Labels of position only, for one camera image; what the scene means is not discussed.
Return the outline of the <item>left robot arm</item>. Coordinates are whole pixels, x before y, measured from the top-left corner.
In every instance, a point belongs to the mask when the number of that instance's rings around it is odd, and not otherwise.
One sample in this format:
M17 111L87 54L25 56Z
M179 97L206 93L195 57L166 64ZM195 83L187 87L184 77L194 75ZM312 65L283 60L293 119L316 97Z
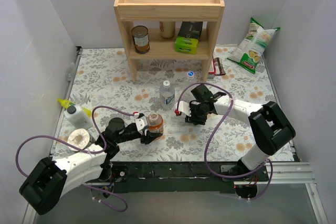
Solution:
M121 118L112 118L84 152L54 161L48 157L41 159L19 188L19 193L39 215L44 215L63 195L81 184L95 179L108 181L112 175L110 160L119 152L120 143L140 139L142 144L149 144L162 134L159 129L150 131L145 116L129 125Z

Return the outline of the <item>orange drink bottle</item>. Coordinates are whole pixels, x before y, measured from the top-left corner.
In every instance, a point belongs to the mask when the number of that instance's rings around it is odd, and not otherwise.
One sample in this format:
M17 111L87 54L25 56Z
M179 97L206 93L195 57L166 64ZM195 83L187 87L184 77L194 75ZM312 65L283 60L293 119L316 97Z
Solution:
M163 127L163 118L160 114L156 112L152 112L148 116L148 122L149 122L149 131L151 133L161 133L164 132Z

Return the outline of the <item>blue white bottle cap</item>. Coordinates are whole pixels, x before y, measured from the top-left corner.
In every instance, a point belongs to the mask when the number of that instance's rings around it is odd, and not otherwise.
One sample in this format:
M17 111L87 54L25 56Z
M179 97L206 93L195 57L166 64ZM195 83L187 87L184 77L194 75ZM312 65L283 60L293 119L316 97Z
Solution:
M187 73L187 77L188 77L189 79L194 79L194 76L195 76L195 73L194 73L193 71L189 71L189 72Z

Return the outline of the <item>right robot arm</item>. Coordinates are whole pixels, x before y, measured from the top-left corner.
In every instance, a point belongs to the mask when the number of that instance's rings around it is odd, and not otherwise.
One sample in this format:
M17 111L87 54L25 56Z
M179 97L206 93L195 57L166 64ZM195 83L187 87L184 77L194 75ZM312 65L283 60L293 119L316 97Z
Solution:
M234 118L251 127L255 144L241 157L236 165L226 172L210 172L218 177L251 180L268 158L289 143L296 132L276 102L266 104L250 103L235 100L223 88L212 93L208 87L210 83L193 83L187 86L194 99L190 102L178 99L175 104L175 114L184 114L185 122L194 125L205 125L209 114Z

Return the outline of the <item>clear plastic bottle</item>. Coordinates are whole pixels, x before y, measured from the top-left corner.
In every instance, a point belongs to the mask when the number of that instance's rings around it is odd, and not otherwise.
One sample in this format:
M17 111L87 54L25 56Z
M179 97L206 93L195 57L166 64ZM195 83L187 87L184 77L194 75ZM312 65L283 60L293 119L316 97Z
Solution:
M187 76L183 82L183 90L193 83L195 83L195 76Z

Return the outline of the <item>blue label water bottle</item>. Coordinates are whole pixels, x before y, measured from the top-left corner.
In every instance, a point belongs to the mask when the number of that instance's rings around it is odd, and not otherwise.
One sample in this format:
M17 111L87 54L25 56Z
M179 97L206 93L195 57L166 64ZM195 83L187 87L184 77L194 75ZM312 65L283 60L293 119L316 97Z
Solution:
M175 104L175 87L161 85L159 89L160 103L163 110L170 110Z

